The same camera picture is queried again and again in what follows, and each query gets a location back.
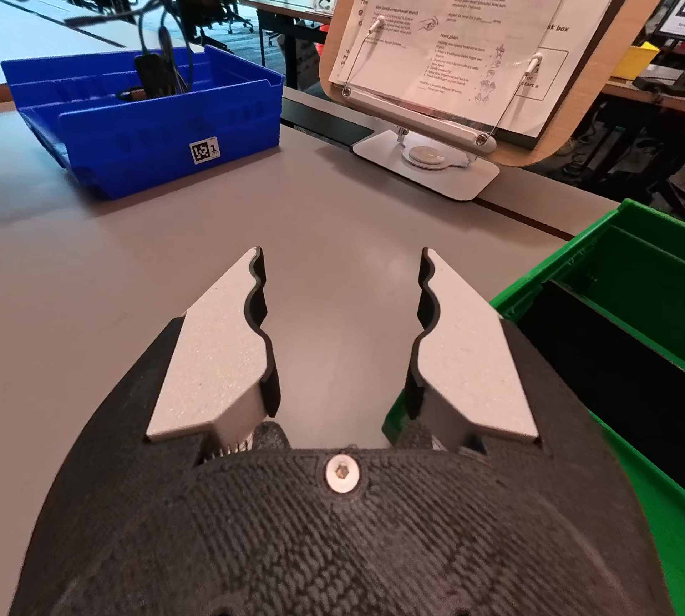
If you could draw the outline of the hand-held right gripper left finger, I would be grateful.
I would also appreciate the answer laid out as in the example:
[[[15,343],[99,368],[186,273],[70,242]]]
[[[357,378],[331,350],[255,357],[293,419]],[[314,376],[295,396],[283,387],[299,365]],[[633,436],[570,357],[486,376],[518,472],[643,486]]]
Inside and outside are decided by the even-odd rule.
[[[264,255],[252,247],[184,313],[146,431],[157,443],[189,435],[210,453],[239,453],[278,413],[281,392],[267,317]]]

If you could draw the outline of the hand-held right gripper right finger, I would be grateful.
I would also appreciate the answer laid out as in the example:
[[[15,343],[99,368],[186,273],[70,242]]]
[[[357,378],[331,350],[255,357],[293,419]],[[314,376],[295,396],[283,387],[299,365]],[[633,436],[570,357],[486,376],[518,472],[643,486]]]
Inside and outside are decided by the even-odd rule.
[[[407,368],[408,418],[445,451],[484,451],[485,436],[536,444],[502,317],[432,248],[421,253],[418,285],[422,330]]]

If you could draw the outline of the blue plastic bin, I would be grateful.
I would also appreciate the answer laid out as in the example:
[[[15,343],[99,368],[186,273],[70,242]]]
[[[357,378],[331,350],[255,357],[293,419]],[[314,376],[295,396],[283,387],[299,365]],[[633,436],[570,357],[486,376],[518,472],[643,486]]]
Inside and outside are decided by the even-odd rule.
[[[224,50],[193,53],[190,92],[143,101],[140,51],[5,60],[15,107],[84,188],[117,200],[279,145],[284,76]]]

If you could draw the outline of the green plastic bin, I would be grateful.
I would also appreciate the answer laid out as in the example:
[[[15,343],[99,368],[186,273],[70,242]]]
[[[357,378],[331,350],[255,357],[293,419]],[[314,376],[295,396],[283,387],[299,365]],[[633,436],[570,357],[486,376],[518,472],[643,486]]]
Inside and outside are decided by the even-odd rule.
[[[497,295],[539,431],[475,454],[537,488],[636,588],[684,614],[684,222],[624,200]],[[404,388],[382,431],[433,444]]]

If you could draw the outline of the large white instruction sheet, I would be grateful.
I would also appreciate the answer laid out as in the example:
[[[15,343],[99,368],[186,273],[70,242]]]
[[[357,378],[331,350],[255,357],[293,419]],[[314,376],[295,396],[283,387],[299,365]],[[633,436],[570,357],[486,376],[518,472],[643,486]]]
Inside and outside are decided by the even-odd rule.
[[[530,138],[540,135],[611,2],[562,0],[538,50],[543,54],[543,61],[519,88],[501,128]],[[456,115],[426,114],[451,116],[458,123],[468,121]]]

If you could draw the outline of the laminated exercise sheet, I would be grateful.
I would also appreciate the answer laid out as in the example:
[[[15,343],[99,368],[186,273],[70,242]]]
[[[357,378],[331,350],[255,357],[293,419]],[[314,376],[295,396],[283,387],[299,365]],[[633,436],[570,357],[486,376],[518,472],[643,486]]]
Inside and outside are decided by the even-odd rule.
[[[500,117],[562,0],[353,0],[330,83],[486,126]]]

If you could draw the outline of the yellow storage bin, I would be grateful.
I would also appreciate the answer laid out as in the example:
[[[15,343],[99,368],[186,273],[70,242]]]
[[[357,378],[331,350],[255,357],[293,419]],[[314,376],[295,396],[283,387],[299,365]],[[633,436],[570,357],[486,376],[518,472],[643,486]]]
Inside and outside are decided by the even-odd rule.
[[[655,56],[660,53],[660,48],[650,42],[644,42],[640,46],[632,45],[618,63],[610,75],[611,78],[633,81],[646,67],[652,63]]]

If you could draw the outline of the small framed marker sign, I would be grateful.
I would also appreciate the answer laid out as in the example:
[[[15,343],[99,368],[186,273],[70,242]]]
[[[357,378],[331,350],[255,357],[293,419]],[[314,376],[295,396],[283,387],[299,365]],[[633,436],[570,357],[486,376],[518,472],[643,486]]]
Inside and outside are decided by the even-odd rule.
[[[684,0],[674,0],[655,33],[665,38],[684,41]]]

